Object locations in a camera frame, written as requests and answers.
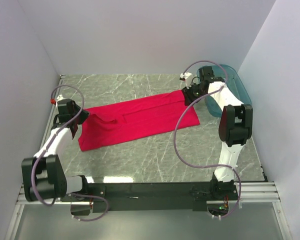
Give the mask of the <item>teal plastic basket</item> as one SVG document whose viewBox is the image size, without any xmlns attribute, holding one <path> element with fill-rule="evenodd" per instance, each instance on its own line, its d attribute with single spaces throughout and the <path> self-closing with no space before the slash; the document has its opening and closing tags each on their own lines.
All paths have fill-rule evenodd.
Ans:
<svg viewBox="0 0 300 240">
<path fill-rule="evenodd" d="M 250 96 L 242 83 L 238 73 L 234 68 L 229 65 L 221 64 L 221 66 L 225 69 L 228 75 L 228 81 L 226 83 L 229 90 L 233 93 L 233 95 L 239 99 L 244 104 L 252 105 L 252 101 Z M 222 116 L 222 110 L 218 106 L 217 102 L 211 97 L 208 96 L 204 99 L 208 112 L 213 116 L 220 118 Z"/>
</svg>

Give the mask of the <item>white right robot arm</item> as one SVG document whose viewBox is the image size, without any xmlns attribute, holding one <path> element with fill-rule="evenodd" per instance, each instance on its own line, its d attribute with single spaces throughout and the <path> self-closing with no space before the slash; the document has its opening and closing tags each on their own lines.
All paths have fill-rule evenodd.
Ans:
<svg viewBox="0 0 300 240">
<path fill-rule="evenodd" d="M 197 71 L 198 83 L 188 80 L 191 74 L 187 71 L 180 75 L 186 84 L 181 92 L 188 109 L 201 99 L 211 98 L 206 101 L 210 113 L 220 112 L 218 136 L 221 152 L 209 187 L 211 198 L 216 200 L 239 195 L 235 187 L 235 168 L 253 129 L 253 107 L 248 95 L 244 93 L 241 98 L 236 91 L 231 91 L 227 84 L 229 75 L 224 67 L 220 69 L 223 76 L 216 75 L 212 66 L 201 67 Z"/>
</svg>

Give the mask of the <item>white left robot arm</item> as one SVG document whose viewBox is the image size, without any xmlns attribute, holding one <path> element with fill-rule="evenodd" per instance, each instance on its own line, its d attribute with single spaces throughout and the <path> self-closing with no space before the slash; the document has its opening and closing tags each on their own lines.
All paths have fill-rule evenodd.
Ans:
<svg viewBox="0 0 300 240">
<path fill-rule="evenodd" d="M 78 126 L 88 118 L 89 112 L 83 110 L 69 98 L 56 101 L 58 114 L 54 117 L 50 136 L 43 147 L 33 157 L 21 163 L 25 199 L 37 201 L 63 198 L 72 194 L 78 201 L 86 200 L 90 188 L 85 185 L 83 175 L 66 177 L 60 155 L 74 139 Z"/>
</svg>

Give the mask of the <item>red t shirt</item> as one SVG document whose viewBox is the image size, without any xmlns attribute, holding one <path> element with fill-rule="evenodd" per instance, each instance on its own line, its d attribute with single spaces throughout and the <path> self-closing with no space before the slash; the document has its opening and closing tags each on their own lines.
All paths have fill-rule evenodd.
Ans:
<svg viewBox="0 0 300 240">
<path fill-rule="evenodd" d="M 117 145 L 200 124 L 191 107 L 186 110 L 181 90 L 87 109 L 78 144 L 81 151 Z"/>
</svg>

